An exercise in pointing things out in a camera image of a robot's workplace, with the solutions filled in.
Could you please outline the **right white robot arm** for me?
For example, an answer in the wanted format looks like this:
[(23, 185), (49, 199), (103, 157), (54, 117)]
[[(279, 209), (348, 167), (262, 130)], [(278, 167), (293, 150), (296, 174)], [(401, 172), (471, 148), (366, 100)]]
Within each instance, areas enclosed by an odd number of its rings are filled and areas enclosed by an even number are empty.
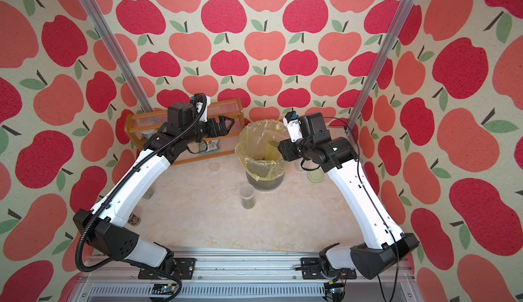
[(336, 278), (344, 269), (355, 269), (373, 279), (419, 246), (415, 235), (395, 223), (374, 193), (354, 145), (346, 137), (332, 138), (321, 113), (300, 117), (290, 111), (283, 124), (290, 135), (278, 145), (283, 159), (317, 164), (343, 194), (363, 234), (360, 245), (335, 243), (319, 253), (324, 277)]

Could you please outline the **glass jar with mung beans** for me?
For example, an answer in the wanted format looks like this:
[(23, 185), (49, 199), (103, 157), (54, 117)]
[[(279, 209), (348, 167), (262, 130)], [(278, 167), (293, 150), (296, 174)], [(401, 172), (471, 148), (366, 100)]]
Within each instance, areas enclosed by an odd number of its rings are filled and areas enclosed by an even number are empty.
[(305, 170), (303, 169), (304, 164), (302, 164), (303, 161), (303, 159), (294, 161), (294, 168), (300, 173), (305, 172)]

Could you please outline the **tall clear jar with beans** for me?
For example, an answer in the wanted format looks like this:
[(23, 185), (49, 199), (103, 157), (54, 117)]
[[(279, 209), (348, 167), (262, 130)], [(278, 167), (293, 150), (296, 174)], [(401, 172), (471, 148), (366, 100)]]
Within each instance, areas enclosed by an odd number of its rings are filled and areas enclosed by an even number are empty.
[(280, 142), (287, 140), (287, 135), (274, 130), (265, 130), (262, 138), (264, 142), (278, 148)]

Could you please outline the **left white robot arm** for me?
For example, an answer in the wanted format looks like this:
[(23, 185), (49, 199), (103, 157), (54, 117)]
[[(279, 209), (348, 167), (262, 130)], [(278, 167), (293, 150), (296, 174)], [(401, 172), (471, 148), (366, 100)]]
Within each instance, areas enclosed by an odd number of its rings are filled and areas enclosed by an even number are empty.
[(202, 93), (190, 102), (176, 102), (167, 119), (144, 144), (137, 160), (112, 190), (90, 210), (74, 215), (80, 238), (75, 263), (81, 272), (95, 271), (109, 262), (121, 261), (173, 279), (177, 263), (173, 251), (140, 239), (125, 228), (129, 216), (155, 180), (188, 145), (230, 133), (235, 120), (225, 115), (208, 117), (209, 99)]

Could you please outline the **green jar lid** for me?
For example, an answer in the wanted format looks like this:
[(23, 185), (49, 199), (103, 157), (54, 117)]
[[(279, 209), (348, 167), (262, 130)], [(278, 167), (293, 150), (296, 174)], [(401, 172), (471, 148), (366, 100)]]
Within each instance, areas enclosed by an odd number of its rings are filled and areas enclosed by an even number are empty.
[(319, 168), (308, 172), (307, 178), (312, 183), (321, 183), (324, 180), (324, 172)]

